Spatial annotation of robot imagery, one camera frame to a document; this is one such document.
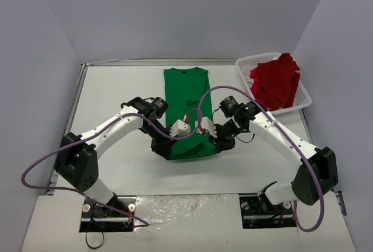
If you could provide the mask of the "green t shirt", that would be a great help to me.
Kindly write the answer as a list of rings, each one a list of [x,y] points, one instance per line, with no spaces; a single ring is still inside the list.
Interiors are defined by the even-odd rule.
[[[202,68],[165,69],[164,83],[166,102],[166,125],[183,119],[190,110],[197,108],[200,99],[210,89],[209,71]],[[171,160],[191,159],[212,156],[217,153],[207,135],[194,134],[192,137],[177,141],[171,148]]]

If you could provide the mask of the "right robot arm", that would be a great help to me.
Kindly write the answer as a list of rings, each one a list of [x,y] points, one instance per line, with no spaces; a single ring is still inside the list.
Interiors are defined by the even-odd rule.
[[[237,135],[250,132],[279,152],[296,171],[292,180],[274,181],[258,192],[262,211],[271,213],[287,201],[313,205],[339,182],[336,156],[330,148],[320,149],[304,141],[253,102],[238,103],[229,96],[219,107],[228,121],[215,124],[215,133],[209,138],[219,152],[232,149]]]

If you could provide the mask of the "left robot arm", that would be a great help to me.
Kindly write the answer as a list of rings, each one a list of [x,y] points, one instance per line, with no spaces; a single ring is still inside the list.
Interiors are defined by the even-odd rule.
[[[121,206],[117,195],[98,177],[98,160],[103,153],[132,131],[140,130],[151,137],[151,149],[165,159],[171,157],[175,141],[160,135],[156,129],[169,135],[170,127],[164,127],[159,119],[168,109],[160,97],[147,101],[136,97],[121,104],[122,110],[95,129],[80,135],[70,132],[62,139],[61,146],[86,140],[81,144],[61,151],[56,158],[54,170],[74,189],[97,201],[96,209],[110,216]]]

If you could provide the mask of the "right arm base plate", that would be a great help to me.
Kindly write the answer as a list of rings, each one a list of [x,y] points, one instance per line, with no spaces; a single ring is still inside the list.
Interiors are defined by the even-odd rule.
[[[244,229],[295,228],[290,202],[272,205],[257,194],[240,194],[241,220]]]

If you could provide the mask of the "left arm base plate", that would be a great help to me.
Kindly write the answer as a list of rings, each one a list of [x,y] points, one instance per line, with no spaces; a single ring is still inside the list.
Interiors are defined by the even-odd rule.
[[[85,198],[80,217],[80,233],[132,232],[133,219]]]

